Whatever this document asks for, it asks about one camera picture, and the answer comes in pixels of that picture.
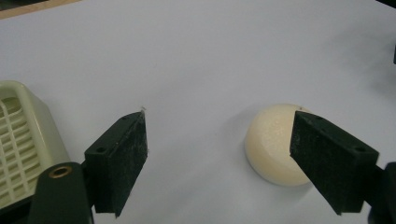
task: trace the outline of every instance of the mounting hole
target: mounting hole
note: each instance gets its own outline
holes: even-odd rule
[[[96,149],[96,152],[103,153],[106,152],[106,149],[104,147],[99,147]]]
[[[355,147],[355,150],[357,150],[359,152],[365,152],[366,148],[364,148],[364,147]]]
[[[72,173],[72,167],[70,166],[60,166],[58,168],[53,169],[50,173],[49,173],[49,177],[51,178],[61,178],[64,177],[66,175],[69,175],[70,173]]]

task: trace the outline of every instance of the cream plastic container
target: cream plastic container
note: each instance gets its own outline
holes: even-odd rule
[[[0,81],[0,209],[35,193],[42,171],[70,161],[48,107],[17,81]]]

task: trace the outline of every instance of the white surface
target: white surface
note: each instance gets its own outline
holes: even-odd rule
[[[375,0],[83,0],[0,21],[0,78],[50,108],[73,161],[147,109],[148,161],[101,223],[366,223],[248,164],[254,115],[293,103],[396,160],[396,10]]]

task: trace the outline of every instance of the grid pattern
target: grid pattern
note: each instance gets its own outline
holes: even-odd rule
[[[16,97],[0,100],[0,208],[32,195],[40,173],[20,101]]]

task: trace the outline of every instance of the black plastic part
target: black plastic part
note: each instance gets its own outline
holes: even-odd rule
[[[380,3],[396,8],[396,0],[376,0]]]
[[[37,181],[28,224],[92,224],[82,169],[66,162],[50,167]]]
[[[119,119],[85,151],[96,213],[120,215],[147,156],[143,112]]]
[[[377,151],[324,118],[296,111],[290,155],[336,214],[361,210]]]
[[[1,224],[25,224],[29,216],[32,196],[0,210]]]

